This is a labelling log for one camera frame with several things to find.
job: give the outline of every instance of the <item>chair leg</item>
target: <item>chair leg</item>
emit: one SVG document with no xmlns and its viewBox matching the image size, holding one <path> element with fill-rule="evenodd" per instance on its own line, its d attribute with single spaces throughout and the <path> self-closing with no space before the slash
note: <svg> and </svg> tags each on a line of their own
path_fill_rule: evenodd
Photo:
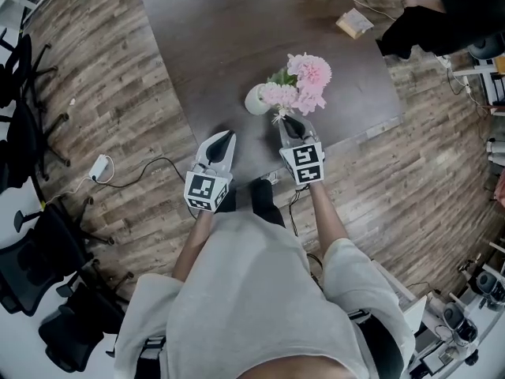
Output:
<svg viewBox="0 0 505 379">
<path fill-rule="evenodd" d="M 80 227 L 82 224 L 82 219 L 84 218 L 84 214 L 86 213 L 86 208 L 88 205 L 93 205 L 93 198 L 86 198 L 82 204 L 82 208 L 80 209 L 79 216 L 75 219 L 74 223 L 77 227 Z"/>
<path fill-rule="evenodd" d="M 56 157 L 56 159 L 66 167 L 70 167 L 71 163 L 70 160 L 66 159 L 62 155 L 60 155 L 58 152 L 56 152 L 51 146 L 47 146 L 47 150 L 49 150 L 53 155 Z"/>
<path fill-rule="evenodd" d="M 134 277 L 133 272 L 128 271 L 118 282 L 118 284 L 112 289 L 112 291 L 117 292 L 120 287 L 127 281 L 131 280 Z"/>
<path fill-rule="evenodd" d="M 88 233 L 87 231 L 80 231 L 80 235 L 84 239 L 92 240 L 94 242 L 98 242 L 98 243 L 102 243 L 102 244 L 107 244 L 109 246 L 112 246 L 114 244 L 114 239 L 112 237 L 109 237 L 108 239 L 100 238 L 95 235 L 92 235 L 91 233 Z"/>
<path fill-rule="evenodd" d="M 60 114 L 50 125 L 49 129 L 44 132 L 44 137 L 47 139 L 62 122 L 67 122 L 69 120 L 69 115 L 67 113 Z"/>
<path fill-rule="evenodd" d="M 39 53 L 39 56 L 37 56 L 37 59 L 35 60 L 35 63 L 32 66 L 32 72 L 33 73 L 35 73 L 37 71 L 37 69 L 39 68 L 40 61 L 42 60 L 42 57 L 44 56 L 44 53 L 46 52 L 46 49 L 50 49 L 50 48 L 51 48 L 51 44 L 50 43 L 46 43 L 43 46 L 42 50 Z"/>
<path fill-rule="evenodd" d="M 35 78 L 42 76 L 43 74 L 46 74 L 46 73 L 57 72 L 57 71 L 58 71 L 57 66 L 48 67 L 47 69 L 43 69 L 43 70 L 37 70 L 35 72 Z"/>
</svg>

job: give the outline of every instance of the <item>floor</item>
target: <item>floor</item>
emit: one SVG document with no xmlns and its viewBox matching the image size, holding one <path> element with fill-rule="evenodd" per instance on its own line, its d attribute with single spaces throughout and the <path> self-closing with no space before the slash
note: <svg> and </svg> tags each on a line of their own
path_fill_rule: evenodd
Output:
<svg viewBox="0 0 505 379">
<path fill-rule="evenodd" d="M 400 0 L 358 1 L 392 17 L 402 12 Z M 376 25 L 376 36 L 391 24 L 381 14 L 358 9 Z M 55 77 L 39 83 L 48 107 L 45 122 L 62 112 L 70 116 L 51 143 L 72 166 L 65 168 L 48 155 L 50 181 L 42 184 L 46 199 L 76 189 L 101 153 L 114 159 L 119 185 L 134 180 L 161 155 L 179 170 L 188 169 L 196 142 L 141 0 L 52 0 L 35 15 L 28 32 L 36 51 L 52 43 L 43 64 L 59 67 Z M 465 53 L 453 57 L 456 66 L 468 60 Z M 431 54 L 415 50 L 407 63 L 388 58 L 387 65 L 404 108 L 401 124 L 392 120 L 378 136 L 373 135 L 382 130 L 329 148 L 326 185 L 360 249 L 405 285 L 429 281 L 443 292 L 456 291 L 463 286 L 458 265 L 501 228 L 500 211 L 483 190 L 488 165 L 482 139 L 489 118 L 481 119 L 464 93 L 451 92 L 446 70 Z M 477 100 L 483 99 L 478 79 L 472 84 Z M 294 184 L 285 171 L 280 176 L 275 200 L 288 222 Z M 136 277 L 170 273 L 193 225 L 182 190 L 174 170 L 160 161 L 129 188 L 85 181 L 65 203 L 77 212 L 87 196 L 95 199 L 84 227 L 115 238 L 115 246 L 95 246 L 93 252 L 116 283 L 126 271 Z M 310 199 L 302 195 L 293 211 L 302 242 L 314 250 Z M 131 294 L 134 281 L 125 293 Z M 422 284 L 412 290 L 428 288 Z"/>
</svg>

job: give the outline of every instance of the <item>pink flower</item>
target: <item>pink flower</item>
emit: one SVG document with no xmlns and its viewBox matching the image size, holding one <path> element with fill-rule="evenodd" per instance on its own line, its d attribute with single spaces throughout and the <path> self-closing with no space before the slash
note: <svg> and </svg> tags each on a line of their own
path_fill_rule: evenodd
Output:
<svg viewBox="0 0 505 379">
<path fill-rule="evenodd" d="M 298 91 L 292 85 L 266 83 L 260 90 L 260 98 L 264 103 L 274 107 L 276 105 L 291 108 L 298 98 Z"/>
<path fill-rule="evenodd" d="M 310 92 L 308 89 L 300 91 L 300 95 L 296 102 L 293 103 L 293 108 L 298 108 L 301 114 L 306 116 L 309 112 L 314 112 L 316 110 L 316 105 L 321 108 L 326 106 L 326 101 L 324 100 L 321 92 Z"/>
<path fill-rule="evenodd" d="M 287 63 L 287 73 L 297 75 L 297 87 L 300 90 L 307 88 L 314 94 L 322 93 L 331 80 L 330 65 L 324 59 L 306 53 L 303 56 L 301 54 L 287 56 L 290 59 Z"/>
</svg>

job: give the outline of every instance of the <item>white cable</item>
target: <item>white cable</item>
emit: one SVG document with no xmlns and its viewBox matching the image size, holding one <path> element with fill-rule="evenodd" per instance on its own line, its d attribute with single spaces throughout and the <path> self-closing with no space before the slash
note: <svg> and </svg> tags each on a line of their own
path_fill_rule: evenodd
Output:
<svg viewBox="0 0 505 379">
<path fill-rule="evenodd" d="M 54 195 L 48 202 L 46 202 L 46 205 L 50 204 L 56 198 L 63 197 L 63 195 L 66 195 L 66 194 L 74 195 L 75 193 L 77 193 L 77 191 L 79 190 L 80 186 L 82 186 L 82 183 L 84 181 L 86 181 L 86 180 L 91 180 L 91 179 L 89 177 L 84 177 L 82 180 L 80 180 L 79 185 L 77 186 L 77 188 L 74 191 L 66 191 L 64 193 L 59 193 L 58 195 Z"/>
<path fill-rule="evenodd" d="M 452 77 L 460 84 L 462 85 L 463 87 L 466 87 L 466 84 L 465 83 L 462 83 L 461 81 L 459 81 L 459 79 L 455 76 L 455 74 L 453 73 L 452 71 L 452 67 L 449 68 L 449 71 L 451 72 L 452 74 Z"/>
<path fill-rule="evenodd" d="M 107 184 L 108 182 L 110 182 L 112 178 L 114 178 L 114 174 L 116 174 L 116 167 L 114 166 L 114 161 L 112 160 L 112 157 L 110 156 L 105 157 L 108 158 L 110 160 L 110 164 L 112 164 L 112 175 L 109 177 L 107 181 L 98 181 L 97 179 L 93 180 L 97 184 Z"/>
<path fill-rule="evenodd" d="M 359 4 L 360 6 L 366 7 L 367 9 L 370 9 L 371 11 L 375 11 L 376 13 L 382 14 L 383 16 L 386 16 L 387 18 L 390 18 L 393 21 L 396 21 L 396 18 L 393 18 L 389 14 L 383 13 L 382 11 L 379 11 L 378 9 L 373 9 L 372 7 L 367 6 L 366 4 L 363 4 L 363 3 L 359 2 L 358 0 L 353 0 L 353 2 Z"/>
<path fill-rule="evenodd" d="M 58 195 L 54 195 L 48 202 L 46 202 L 46 204 L 50 204 L 56 198 L 63 197 L 63 195 L 67 195 L 67 194 L 68 195 L 74 195 L 75 193 L 77 193 L 77 191 L 79 190 L 79 188 L 82 186 L 83 182 L 86 181 L 86 180 L 90 180 L 90 181 L 96 182 L 97 184 L 107 184 L 114 177 L 114 174 L 116 174 L 116 167 L 114 165 L 114 161 L 112 160 L 112 157 L 106 156 L 106 158 L 108 158 L 108 160 L 110 160 L 110 164 L 112 164 L 112 175 L 109 177 L 109 179 L 107 181 L 98 181 L 96 179 L 93 180 L 93 179 L 91 179 L 89 177 L 84 177 L 82 180 L 80 180 L 79 185 L 77 186 L 77 188 L 74 191 L 66 191 L 64 193 L 59 193 Z"/>
</svg>

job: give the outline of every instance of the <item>cable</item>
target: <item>cable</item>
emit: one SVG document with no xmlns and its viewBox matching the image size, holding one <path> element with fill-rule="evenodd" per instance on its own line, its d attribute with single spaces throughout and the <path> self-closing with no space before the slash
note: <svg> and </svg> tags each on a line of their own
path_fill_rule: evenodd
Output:
<svg viewBox="0 0 505 379">
<path fill-rule="evenodd" d="M 451 332 L 451 337 L 447 337 L 445 340 L 442 338 L 442 336 L 436 331 L 439 327 L 442 327 L 442 328 L 446 328 L 447 330 L 449 330 Z M 435 331 L 435 334 L 437 337 L 439 337 L 444 343 L 447 341 L 447 340 L 450 340 L 452 338 L 452 340 L 454 341 L 454 333 L 451 331 L 450 328 L 448 328 L 446 325 L 437 325 L 435 328 L 434 328 L 434 331 Z"/>
<path fill-rule="evenodd" d="M 309 189 L 309 185 L 306 185 L 305 187 L 303 187 L 302 189 L 296 189 L 295 190 L 295 194 L 293 195 L 293 197 L 291 198 L 290 200 L 290 205 L 288 207 L 288 209 L 290 210 L 290 218 L 291 218 L 291 226 L 293 227 L 293 233 L 295 236 L 298 237 L 298 229 L 297 229 L 297 225 L 295 224 L 294 222 L 294 218 L 293 218 L 293 213 L 291 212 L 291 207 L 297 203 L 297 201 L 300 199 L 300 192 L 301 191 L 304 191 L 304 190 L 308 190 Z"/>
<path fill-rule="evenodd" d="M 396 18 L 393 18 L 389 14 L 383 13 L 382 11 L 379 11 L 378 9 L 373 9 L 372 7 L 367 6 L 366 4 L 363 4 L 363 3 L 359 2 L 358 0 L 353 0 L 353 2 L 359 4 L 360 6 L 366 7 L 367 9 L 370 9 L 371 11 L 375 11 L 376 13 L 382 14 L 383 16 L 386 16 L 387 18 L 390 18 L 393 21 L 396 21 Z"/>
<path fill-rule="evenodd" d="M 461 90 L 459 90 L 458 92 L 455 92 L 455 90 L 452 88 L 451 79 L 449 78 L 449 70 L 450 70 L 450 69 L 449 69 L 449 68 L 447 68 L 447 83 L 449 83 L 449 87 L 451 87 L 451 91 L 452 91 L 452 93 L 453 93 L 455 96 L 459 96 L 459 95 L 462 93 L 462 91 L 465 89 L 465 85 L 463 84 L 463 87 L 461 88 Z"/>
<path fill-rule="evenodd" d="M 97 181 L 96 178 L 93 178 L 92 181 L 97 183 L 97 184 L 100 184 L 102 186 L 109 186 L 111 188 L 126 188 L 126 187 L 129 187 L 129 186 L 132 186 L 133 184 L 137 184 L 141 179 L 142 177 L 144 176 L 144 173 L 146 171 L 146 169 L 151 165 L 153 164 L 154 162 L 157 162 L 159 160 L 166 160 L 167 162 L 169 162 L 172 167 L 174 168 L 175 172 L 177 173 L 178 177 L 183 181 L 185 182 L 185 178 L 182 176 L 182 174 L 179 172 L 179 170 L 177 169 L 177 167 L 175 166 L 174 162 L 172 160 L 170 160 L 168 157 L 158 157 L 157 159 L 153 159 L 151 160 L 149 163 L 147 163 L 145 166 L 144 166 L 144 169 L 142 170 L 142 172 L 140 173 L 140 175 L 134 179 L 133 181 L 123 185 L 123 186 L 116 186 L 114 184 L 110 184 L 109 181 L 114 177 L 114 174 L 115 174 L 115 166 L 114 166 L 114 161 L 112 160 L 112 158 L 110 156 L 106 156 L 106 158 L 108 158 L 110 160 L 110 162 L 112 163 L 112 176 L 107 179 L 107 181 L 104 181 L 104 182 L 101 182 L 101 181 Z M 188 211 L 189 211 L 189 214 L 191 215 L 191 217 L 193 219 L 196 220 L 196 216 L 193 215 L 193 212 L 191 212 L 191 208 L 186 204 L 186 206 L 188 207 Z"/>
<path fill-rule="evenodd" d="M 166 160 L 167 162 L 169 162 L 172 167 L 174 168 L 175 172 L 177 173 L 177 175 L 179 176 L 179 178 L 185 182 L 185 179 L 184 177 L 182 177 L 181 173 L 179 172 L 179 170 L 175 167 L 175 164 L 172 160 L 170 160 L 168 157 L 158 157 L 157 159 L 153 159 L 151 160 L 149 163 L 147 163 L 145 166 L 144 166 L 144 169 L 142 170 L 142 172 L 140 173 L 140 175 L 135 178 L 133 181 L 131 182 L 128 182 L 127 184 L 123 185 L 123 186 L 115 186 L 114 184 L 109 184 L 109 181 L 110 181 L 110 178 L 109 180 L 107 180 L 106 182 L 98 182 L 96 181 L 96 178 L 93 179 L 94 182 L 96 182 L 97 184 L 101 184 L 103 186 L 109 186 L 109 187 L 112 187 L 112 188 L 126 188 L 126 187 L 129 187 L 129 186 L 132 186 L 133 184 L 137 184 L 141 179 L 142 177 L 144 176 L 144 173 L 146 171 L 146 169 L 151 165 L 153 164 L 154 162 L 156 161 L 159 161 L 159 160 Z"/>
<path fill-rule="evenodd" d="M 77 188 L 74 191 L 66 191 L 64 193 L 59 193 L 58 195 L 54 195 L 48 202 L 46 202 L 46 205 L 50 204 L 56 198 L 63 197 L 66 194 L 74 195 L 75 193 L 77 193 L 77 191 L 79 190 L 80 186 L 82 186 L 83 182 L 86 181 L 86 180 L 92 181 L 89 177 L 84 177 L 82 180 L 80 180 L 79 185 L 77 186 Z"/>
</svg>

